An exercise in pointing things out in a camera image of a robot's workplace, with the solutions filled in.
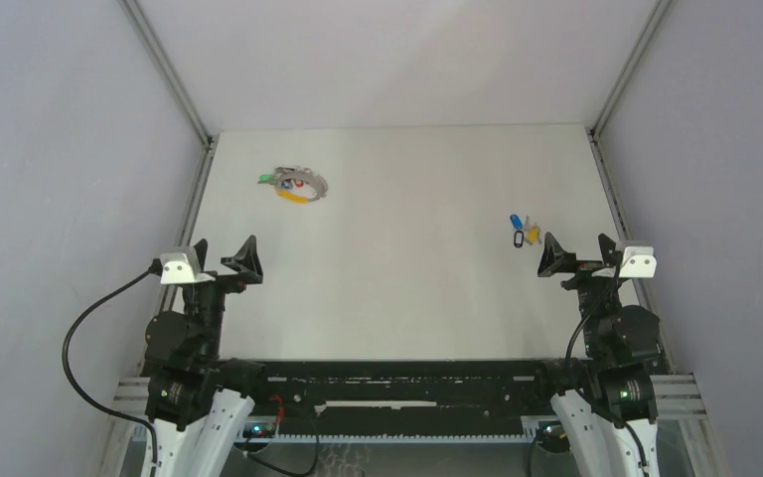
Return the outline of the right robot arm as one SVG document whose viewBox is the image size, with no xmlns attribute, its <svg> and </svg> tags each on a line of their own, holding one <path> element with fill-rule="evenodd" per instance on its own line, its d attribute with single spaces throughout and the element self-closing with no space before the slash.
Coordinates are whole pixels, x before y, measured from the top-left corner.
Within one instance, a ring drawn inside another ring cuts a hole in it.
<svg viewBox="0 0 763 477">
<path fill-rule="evenodd" d="M 604 234 L 598 243 L 600 259 L 584 260 L 544 236 L 537 275 L 565 275 L 560 285 L 576 293 L 580 320 L 563 357 L 545 364 L 534 386 L 538 407 L 556 415 L 534 442 L 570 453 L 582 476 L 658 476 L 652 372 L 662 356 L 660 319 L 620 299 L 623 284 L 655 276 L 655 250 Z"/>
</svg>

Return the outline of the metal keyring with small rings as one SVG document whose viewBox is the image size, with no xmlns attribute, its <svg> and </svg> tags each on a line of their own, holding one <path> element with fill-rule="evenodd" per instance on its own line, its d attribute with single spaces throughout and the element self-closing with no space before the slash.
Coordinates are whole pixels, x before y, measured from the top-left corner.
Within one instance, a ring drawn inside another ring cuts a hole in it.
<svg viewBox="0 0 763 477">
<path fill-rule="evenodd" d="M 327 197 L 327 181 L 315 171 L 304 167 L 275 167 L 261 174 L 258 185 L 271 187 L 276 195 L 295 204 L 311 204 Z"/>
</svg>

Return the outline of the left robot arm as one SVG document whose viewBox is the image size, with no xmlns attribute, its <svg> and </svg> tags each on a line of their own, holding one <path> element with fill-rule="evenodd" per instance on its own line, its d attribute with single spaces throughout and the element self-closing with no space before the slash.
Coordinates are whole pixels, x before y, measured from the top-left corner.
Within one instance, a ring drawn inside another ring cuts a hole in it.
<svg viewBox="0 0 763 477">
<path fill-rule="evenodd" d="M 263 280 L 257 239 L 222 258 L 228 274 L 204 270 L 207 253 L 201 239 L 161 254 L 149 269 L 162 285 L 181 289 L 184 307 L 158 313 L 145 331 L 145 476 L 220 475 L 247 418 L 271 399 L 269 385 L 255 377 L 228 384 L 220 361 L 227 296 Z"/>
</svg>

